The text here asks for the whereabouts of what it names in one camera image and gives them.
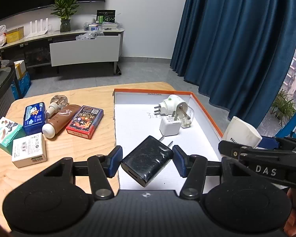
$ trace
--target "blue box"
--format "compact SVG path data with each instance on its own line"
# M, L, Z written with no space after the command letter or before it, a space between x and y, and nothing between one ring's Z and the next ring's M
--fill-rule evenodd
M27 135L42 132L42 127L47 123L45 103L29 105L25 108L23 127Z

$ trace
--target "red card box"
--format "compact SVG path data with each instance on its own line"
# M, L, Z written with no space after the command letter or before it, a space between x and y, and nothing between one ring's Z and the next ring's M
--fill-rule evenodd
M67 125L67 133L91 139L104 113L102 109L82 106Z

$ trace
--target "white bottle cap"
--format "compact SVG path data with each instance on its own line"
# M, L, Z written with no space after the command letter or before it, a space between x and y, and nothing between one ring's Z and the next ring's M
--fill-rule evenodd
M55 128L51 124L45 124L42 127L42 132L47 138L53 138L56 134Z
M55 103L55 102L52 102L50 105L49 105L49 108L47 109L46 111L46 116L48 118L50 118L52 115L54 115L55 113L57 113L59 110L59 107L58 107L58 104Z

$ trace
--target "barcode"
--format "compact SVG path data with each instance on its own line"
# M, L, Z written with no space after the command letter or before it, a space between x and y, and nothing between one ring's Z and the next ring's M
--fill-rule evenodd
M23 152L26 151L26 141L22 143L22 151L23 151Z
M32 159L33 162L42 161L42 160L43 160L42 156Z
M98 114L98 112L99 112L99 110L96 110L96 109L93 109L93 110L91 111L92 114Z

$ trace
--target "transparent plug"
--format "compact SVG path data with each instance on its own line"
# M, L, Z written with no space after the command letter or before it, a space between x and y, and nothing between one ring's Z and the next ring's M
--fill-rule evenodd
M186 103L180 103L176 107L175 115L181 120L181 127L190 127L194 119L194 110Z

